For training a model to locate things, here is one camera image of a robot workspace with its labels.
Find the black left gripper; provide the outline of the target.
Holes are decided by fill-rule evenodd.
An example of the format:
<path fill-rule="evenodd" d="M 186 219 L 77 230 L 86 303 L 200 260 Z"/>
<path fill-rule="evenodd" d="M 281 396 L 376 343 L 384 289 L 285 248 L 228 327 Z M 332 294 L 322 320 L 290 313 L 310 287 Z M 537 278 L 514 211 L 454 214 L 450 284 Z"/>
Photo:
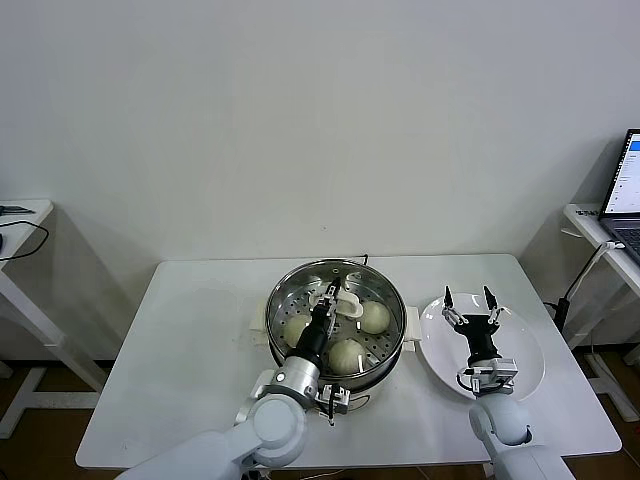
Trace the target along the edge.
<path fill-rule="evenodd" d="M 340 281 L 324 282 L 310 293 L 311 323 L 306 326 L 294 348 L 294 356 L 309 362 L 321 362 L 322 354 L 334 331 L 337 318 Z"/>

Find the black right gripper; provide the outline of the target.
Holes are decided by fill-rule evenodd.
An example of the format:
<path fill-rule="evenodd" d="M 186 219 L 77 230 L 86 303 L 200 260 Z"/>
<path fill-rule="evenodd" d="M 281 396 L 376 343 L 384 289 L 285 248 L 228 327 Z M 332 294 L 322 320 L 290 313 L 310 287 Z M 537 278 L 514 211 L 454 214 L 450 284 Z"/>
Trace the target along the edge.
<path fill-rule="evenodd" d="M 499 329 L 495 323 L 499 323 L 501 314 L 509 312 L 509 309 L 498 302 L 488 286 L 483 286 L 483 293 L 489 316 L 476 314 L 463 316 L 454 307 L 449 286 L 445 287 L 442 316 L 452 328 L 457 327 L 458 334 L 466 338 L 470 352 L 468 361 L 485 361 L 501 357 L 492 336 Z"/>

